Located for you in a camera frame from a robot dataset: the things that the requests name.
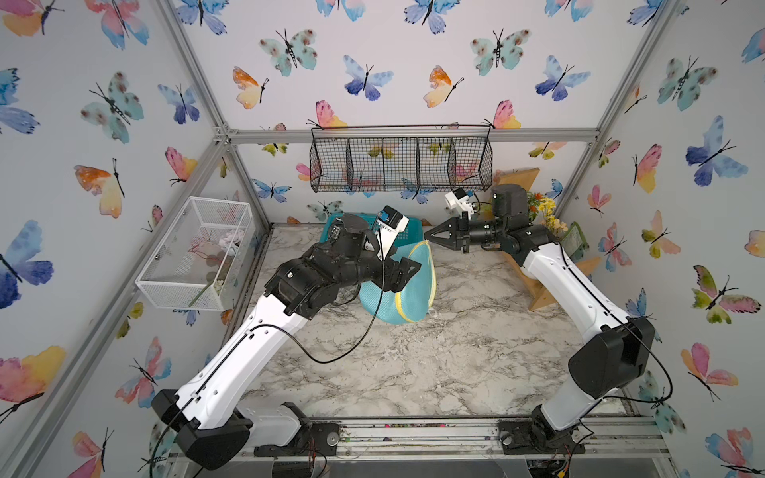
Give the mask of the teal mesh laundry bag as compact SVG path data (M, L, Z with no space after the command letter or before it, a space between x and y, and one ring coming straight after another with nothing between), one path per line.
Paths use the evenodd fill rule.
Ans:
M436 274L432 249L426 240L408 244L396 251L394 260L410 259L420 270L400 292L382 292L372 282L362 284L359 299L364 309L391 325L418 323L426 318L434 303Z

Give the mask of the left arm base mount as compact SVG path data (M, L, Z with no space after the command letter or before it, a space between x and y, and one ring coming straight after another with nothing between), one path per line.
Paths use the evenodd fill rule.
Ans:
M308 418L293 402L257 411L248 445L257 457L303 456L309 452L335 456L340 424Z

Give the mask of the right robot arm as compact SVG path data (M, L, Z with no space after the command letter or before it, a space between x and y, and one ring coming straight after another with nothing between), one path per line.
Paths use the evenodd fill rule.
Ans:
M530 218L527 192L517 184L492 191L492 218L475 218L462 188L446 193L454 217L432 227L426 239L451 250L494 248L508 254L524 276L540 282L568 314L584 344L571 356L569 376L553 398L538 406L532 420L552 439L570 432L604 398L647 370L655 328L647 318L631 318L579 269L563 244Z

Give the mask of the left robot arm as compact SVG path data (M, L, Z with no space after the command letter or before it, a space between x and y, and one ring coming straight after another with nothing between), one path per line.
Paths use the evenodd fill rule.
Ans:
M238 331L194 378L155 396L151 407L187 459L213 471L247 446L307 447L312 422L295 404L272 411L242 411L238 404L281 347L295 342L341 290L368 282L383 293L404 290L422 268L394 258L394 243L406 227L408 217L389 206L374 224L351 213L338 217L326 241L277 268Z

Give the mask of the white pot yellow pink flowers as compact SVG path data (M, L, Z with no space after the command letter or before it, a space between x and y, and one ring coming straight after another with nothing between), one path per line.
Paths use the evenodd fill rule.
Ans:
M557 203L548 197L545 207L539 213L531 213L531 216L535 223L544 224L557 239L562 239L569 226L556 216L556 212Z

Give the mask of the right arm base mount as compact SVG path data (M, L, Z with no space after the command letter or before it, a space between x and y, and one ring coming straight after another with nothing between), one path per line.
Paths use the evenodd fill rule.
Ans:
M555 430L536 406L528 418L498 422L498 441L505 455L583 454L583 443L573 440L577 425Z

